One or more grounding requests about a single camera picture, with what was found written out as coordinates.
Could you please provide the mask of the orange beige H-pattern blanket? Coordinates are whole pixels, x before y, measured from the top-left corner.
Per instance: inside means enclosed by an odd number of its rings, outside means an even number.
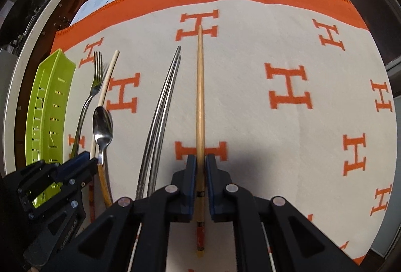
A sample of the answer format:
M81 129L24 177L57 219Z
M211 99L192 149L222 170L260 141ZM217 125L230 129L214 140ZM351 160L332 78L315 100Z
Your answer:
M116 0L59 31L76 65L69 154L93 54L119 57L105 107L113 199L134 197L150 124L176 50L181 63L156 185L196 151L196 53L203 37L205 151L252 194L285 197L355 262L393 192L395 105L378 48L349 0Z

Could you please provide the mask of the twisted steel chopstick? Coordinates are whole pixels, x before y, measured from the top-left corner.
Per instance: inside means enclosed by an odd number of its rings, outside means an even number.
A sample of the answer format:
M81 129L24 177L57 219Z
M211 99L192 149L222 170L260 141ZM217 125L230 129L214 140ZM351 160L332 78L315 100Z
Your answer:
M156 188L166 122L180 62L181 47L178 46L164 79L147 134L135 193L136 200L150 196Z
M162 107L161 113L158 118L158 126L156 128L156 140L154 143L154 151L151 156L151 168L150 168L150 177L147 185L147 196L150 196L156 190L156 181L158 177L159 165L160 165L160 157L162 153L162 146L164 142L164 134L167 124L167 119L169 115L169 109L171 105L171 99L173 96L173 90L175 86L175 81L177 78L177 73L179 69L179 64L181 61L181 55L179 54L173 64L173 71L167 80L167 89L164 92L162 98Z

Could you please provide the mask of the green plastic utensil tray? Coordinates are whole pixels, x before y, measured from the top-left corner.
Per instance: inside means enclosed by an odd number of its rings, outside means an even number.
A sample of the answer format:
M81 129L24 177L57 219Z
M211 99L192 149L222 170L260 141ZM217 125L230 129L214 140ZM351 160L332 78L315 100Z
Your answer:
M25 129L25 161L63 163L67 101L76 64L58 49L39 64Z

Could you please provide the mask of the bamboo chopstick red patterned end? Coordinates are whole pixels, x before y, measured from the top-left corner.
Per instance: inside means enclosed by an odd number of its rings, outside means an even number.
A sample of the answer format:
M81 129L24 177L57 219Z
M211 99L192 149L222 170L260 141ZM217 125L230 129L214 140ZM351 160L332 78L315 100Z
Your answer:
M205 252L205 78L203 54L203 28L198 27L196 67L196 254Z

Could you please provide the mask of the steel fork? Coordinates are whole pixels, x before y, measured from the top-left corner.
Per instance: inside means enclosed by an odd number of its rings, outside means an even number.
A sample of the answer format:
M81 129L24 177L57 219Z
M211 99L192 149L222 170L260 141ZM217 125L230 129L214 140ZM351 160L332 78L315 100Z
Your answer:
M90 88L89 96L87 97L84 105L82 106L79 120L77 123L77 128L75 130L75 137L73 142L73 147L71 150L71 158L75 158L78 155L79 150L79 139L81 137L81 130L84 124L84 119L86 117L86 113L88 107L92 101L92 99L98 94L101 89L101 85L103 83L103 56L101 52L94 52L94 76L92 80L92 85Z

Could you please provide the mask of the steel teaspoon wooden handle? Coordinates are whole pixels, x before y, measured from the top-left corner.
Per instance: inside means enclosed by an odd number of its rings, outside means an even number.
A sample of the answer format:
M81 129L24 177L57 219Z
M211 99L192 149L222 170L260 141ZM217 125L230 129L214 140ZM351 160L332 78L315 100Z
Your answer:
M107 177L107 148L112 142L114 127L110 113L101 105L94 110L92 131L98 147L98 176L101 192L105 207L109 208L113 201Z

